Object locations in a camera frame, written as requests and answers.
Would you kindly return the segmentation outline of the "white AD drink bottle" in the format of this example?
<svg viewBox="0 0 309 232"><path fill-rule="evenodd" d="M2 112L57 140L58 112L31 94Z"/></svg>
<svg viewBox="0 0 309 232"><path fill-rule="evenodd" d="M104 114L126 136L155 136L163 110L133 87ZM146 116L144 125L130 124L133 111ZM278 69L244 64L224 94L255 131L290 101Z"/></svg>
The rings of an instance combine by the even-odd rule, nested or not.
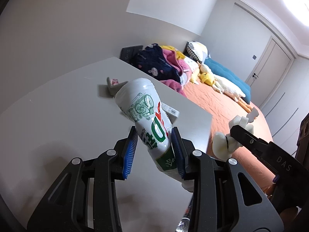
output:
<svg viewBox="0 0 309 232"><path fill-rule="evenodd" d="M162 108L154 84L147 78L137 78L125 84L114 100L126 117L135 123L137 134L147 146L158 170L193 192L194 181L185 181L178 173L172 149L172 123Z"/></svg>

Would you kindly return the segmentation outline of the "navy bunny garment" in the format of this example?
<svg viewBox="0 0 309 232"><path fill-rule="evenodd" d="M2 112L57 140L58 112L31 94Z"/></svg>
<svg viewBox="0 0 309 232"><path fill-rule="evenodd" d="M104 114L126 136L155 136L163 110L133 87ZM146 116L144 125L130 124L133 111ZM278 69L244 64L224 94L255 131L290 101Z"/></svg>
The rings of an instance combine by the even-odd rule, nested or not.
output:
<svg viewBox="0 0 309 232"><path fill-rule="evenodd" d="M131 59L131 65L158 81L174 80L181 82L179 72L163 56L162 48L153 43L138 51Z"/></svg>

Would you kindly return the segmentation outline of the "grey bedroom door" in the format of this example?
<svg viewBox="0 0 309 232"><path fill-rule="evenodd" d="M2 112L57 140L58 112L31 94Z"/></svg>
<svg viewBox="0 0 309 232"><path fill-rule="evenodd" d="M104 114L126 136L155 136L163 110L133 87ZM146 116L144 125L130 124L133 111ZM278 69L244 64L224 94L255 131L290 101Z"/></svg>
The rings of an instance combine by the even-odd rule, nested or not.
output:
<svg viewBox="0 0 309 232"><path fill-rule="evenodd" d="M294 57L284 44L271 37L246 80L251 89L251 102L255 106L263 108L270 100L293 62Z"/></svg>

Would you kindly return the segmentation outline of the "grey foam corner guard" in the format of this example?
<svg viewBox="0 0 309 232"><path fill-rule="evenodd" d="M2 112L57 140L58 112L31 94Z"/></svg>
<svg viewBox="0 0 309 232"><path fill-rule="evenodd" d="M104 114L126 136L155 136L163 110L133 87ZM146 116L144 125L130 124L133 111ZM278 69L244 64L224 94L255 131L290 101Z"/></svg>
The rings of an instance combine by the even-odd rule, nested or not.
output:
<svg viewBox="0 0 309 232"><path fill-rule="evenodd" d="M114 97L117 94L117 92L128 83L128 81L119 83L119 81L116 78L110 78L110 77L107 77L106 80L107 80L108 91L112 97Z"/></svg>

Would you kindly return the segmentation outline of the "black wall socket panel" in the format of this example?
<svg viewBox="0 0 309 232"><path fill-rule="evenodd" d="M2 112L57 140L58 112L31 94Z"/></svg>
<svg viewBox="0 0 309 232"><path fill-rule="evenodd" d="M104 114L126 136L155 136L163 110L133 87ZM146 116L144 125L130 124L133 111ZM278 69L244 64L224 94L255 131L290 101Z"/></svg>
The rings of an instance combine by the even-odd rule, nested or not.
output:
<svg viewBox="0 0 309 232"><path fill-rule="evenodd" d="M143 45L124 47L121 49L120 57L122 61L131 64L133 56L143 49Z"/></svg>

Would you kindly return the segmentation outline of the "grey wardrobe doors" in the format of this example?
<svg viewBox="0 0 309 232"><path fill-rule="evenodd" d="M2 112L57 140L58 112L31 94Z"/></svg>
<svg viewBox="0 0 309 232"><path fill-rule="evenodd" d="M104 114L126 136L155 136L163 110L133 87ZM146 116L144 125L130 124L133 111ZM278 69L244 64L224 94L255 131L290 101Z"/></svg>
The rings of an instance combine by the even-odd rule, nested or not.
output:
<svg viewBox="0 0 309 232"><path fill-rule="evenodd" d="M308 114L308 59L298 57L262 108L273 142L296 155L301 121Z"/></svg>

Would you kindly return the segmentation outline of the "yellow duck plush toy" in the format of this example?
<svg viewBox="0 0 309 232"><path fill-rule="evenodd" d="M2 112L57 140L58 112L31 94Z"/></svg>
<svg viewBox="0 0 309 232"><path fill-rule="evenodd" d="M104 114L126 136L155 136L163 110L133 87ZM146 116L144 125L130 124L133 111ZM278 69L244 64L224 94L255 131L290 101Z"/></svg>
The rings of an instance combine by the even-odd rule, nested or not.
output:
<svg viewBox="0 0 309 232"><path fill-rule="evenodd" d="M209 86L213 86L215 84L215 77L213 73L209 72L200 73L199 79L202 83L207 84Z"/></svg>

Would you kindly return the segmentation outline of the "yellow plush garment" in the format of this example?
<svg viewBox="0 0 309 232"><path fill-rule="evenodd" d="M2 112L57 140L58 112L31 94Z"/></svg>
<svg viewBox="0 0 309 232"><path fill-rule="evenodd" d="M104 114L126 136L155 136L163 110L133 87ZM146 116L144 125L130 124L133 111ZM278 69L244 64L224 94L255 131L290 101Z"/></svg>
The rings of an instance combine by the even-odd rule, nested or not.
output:
<svg viewBox="0 0 309 232"><path fill-rule="evenodd" d="M169 50L169 51L173 51L175 53L176 59L185 59L185 55L179 51L177 48L173 47L173 46L169 46L169 45L161 45L160 46L162 49L164 50Z"/></svg>

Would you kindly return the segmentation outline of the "white tissue wad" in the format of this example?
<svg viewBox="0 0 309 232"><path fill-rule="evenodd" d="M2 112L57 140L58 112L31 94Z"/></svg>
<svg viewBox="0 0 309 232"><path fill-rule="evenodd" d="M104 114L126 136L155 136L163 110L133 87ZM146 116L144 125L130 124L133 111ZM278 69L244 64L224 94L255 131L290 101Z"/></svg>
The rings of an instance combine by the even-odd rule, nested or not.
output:
<svg viewBox="0 0 309 232"><path fill-rule="evenodd" d="M231 129L235 125L240 125L251 134L254 133L254 126L252 122L259 116L258 110L254 107L246 117L236 115L229 121L228 126ZM213 136L212 150L213 154L221 161L227 161L232 157L232 154L242 145L236 141L230 133L223 134L216 132Z"/></svg>

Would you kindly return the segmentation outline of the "grey bedside cabinet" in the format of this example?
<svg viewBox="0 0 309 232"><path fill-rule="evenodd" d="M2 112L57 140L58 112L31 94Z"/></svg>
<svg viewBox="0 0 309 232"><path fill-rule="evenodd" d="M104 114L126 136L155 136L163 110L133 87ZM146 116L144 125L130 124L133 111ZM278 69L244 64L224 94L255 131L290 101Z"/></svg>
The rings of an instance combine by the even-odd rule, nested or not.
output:
<svg viewBox="0 0 309 232"><path fill-rule="evenodd" d="M135 126L108 93L107 77L130 82L146 75L109 58L47 82L1 114L1 196L26 231L73 158L97 158ZM115 185L121 231L175 231L192 197L158 170L141 140L130 174Z"/></svg>

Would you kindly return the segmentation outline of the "pink cartoon blanket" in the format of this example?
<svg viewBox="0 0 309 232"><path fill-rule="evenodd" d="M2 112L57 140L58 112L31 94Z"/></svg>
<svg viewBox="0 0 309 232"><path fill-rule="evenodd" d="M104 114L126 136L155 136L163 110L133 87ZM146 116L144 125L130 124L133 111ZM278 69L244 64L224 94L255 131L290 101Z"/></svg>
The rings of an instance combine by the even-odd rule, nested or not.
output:
<svg viewBox="0 0 309 232"><path fill-rule="evenodd" d="M162 53L167 63L178 72L180 82L170 78L168 80L161 80L161 83L186 97L183 88L188 82L199 85L199 65L187 56L185 56L185 59L177 60L173 51L162 49Z"/></svg>

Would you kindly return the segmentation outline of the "teal long pillow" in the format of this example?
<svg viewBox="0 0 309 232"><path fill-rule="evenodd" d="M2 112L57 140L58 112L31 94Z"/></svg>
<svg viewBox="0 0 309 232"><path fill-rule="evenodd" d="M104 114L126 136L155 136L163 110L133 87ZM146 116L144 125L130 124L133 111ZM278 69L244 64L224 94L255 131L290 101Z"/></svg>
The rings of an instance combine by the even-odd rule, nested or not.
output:
<svg viewBox="0 0 309 232"><path fill-rule="evenodd" d="M251 89L248 84L246 84L243 80L241 80L239 77L237 77L236 74L234 74L232 71L230 71L228 68L224 67L220 63L212 60L211 58L208 58L204 61L204 64L206 64L211 70L212 73L215 75L219 75L220 77L224 77L230 82L234 83L239 87L243 93L245 94L245 97L243 97L243 100L250 104L251 102Z"/></svg>

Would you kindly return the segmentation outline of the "white rectangular carton box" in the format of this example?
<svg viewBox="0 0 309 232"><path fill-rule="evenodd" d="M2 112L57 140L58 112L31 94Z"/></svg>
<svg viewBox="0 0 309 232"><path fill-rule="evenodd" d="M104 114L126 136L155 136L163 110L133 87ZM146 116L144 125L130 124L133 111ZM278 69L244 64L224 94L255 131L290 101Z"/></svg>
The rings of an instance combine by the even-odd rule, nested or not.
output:
<svg viewBox="0 0 309 232"><path fill-rule="evenodd" d="M166 112L172 124L175 123L175 121L179 118L180 112L171 106L162 103L162 109Z"/></svg>

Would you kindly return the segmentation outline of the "orange sheet bed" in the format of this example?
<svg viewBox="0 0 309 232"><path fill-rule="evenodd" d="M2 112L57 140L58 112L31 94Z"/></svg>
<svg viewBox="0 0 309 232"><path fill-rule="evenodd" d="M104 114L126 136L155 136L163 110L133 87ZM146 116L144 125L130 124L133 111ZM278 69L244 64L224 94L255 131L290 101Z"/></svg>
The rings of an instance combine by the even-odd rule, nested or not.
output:
<svg viewBox="0 0 309 232"><path fill-rule="evenodd" d="M216 132L229 133L228 123L235 116L246 116L247 112L230 97L217 93L206 84L193 84L189 82L184 86L186 97L212 115L212 123L208 144L204 145L206 153L214 156L212 150L213 135ZM272 185L274 174L264 166L248 149L238 148L233 157L251 175L264 192Z"/></svg>

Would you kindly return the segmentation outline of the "white goose plush toy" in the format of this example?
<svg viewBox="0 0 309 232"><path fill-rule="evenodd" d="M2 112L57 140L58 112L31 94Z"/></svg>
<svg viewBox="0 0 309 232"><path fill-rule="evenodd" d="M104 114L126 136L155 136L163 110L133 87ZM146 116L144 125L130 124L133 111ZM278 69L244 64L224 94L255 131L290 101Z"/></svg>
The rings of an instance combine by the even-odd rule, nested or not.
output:
<svg viewBox="0 0 309 232"><path fill-rule="evenodd" d="M201 64L199 62L197 64L199 65L199 73L204 72L212 73L212 70L206 64ZM239 87L237 87L237 85L230 82L224 77L220 77L219 75L214 74L214 77L215 77L215 84L211 86L214 91L220 94L227 95L236 103L238 103L247 113L250 113L252 111L252 107L243 100L245 94Z"/></svg>

